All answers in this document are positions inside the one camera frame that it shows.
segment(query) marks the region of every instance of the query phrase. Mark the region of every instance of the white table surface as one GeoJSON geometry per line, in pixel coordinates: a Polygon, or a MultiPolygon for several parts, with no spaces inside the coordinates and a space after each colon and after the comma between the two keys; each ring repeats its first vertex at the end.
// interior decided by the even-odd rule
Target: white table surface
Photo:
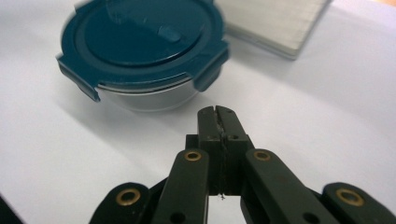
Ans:
{"type": "MultiPolygon", "coordinates": [[[[59,71],[75,3],[0,7],[0,192],[24,222],[88,223],[117,185],[152,187],[209,105],[233,109],[309,188],[347,182],[396,213],[395,7],[333,1],[295,62],[227,37],[231,60],[209,90],[135,113],[93,102],[59,71]]],[[[244,223],[238,198],[211,197],[208,222],[244,223]]]]}

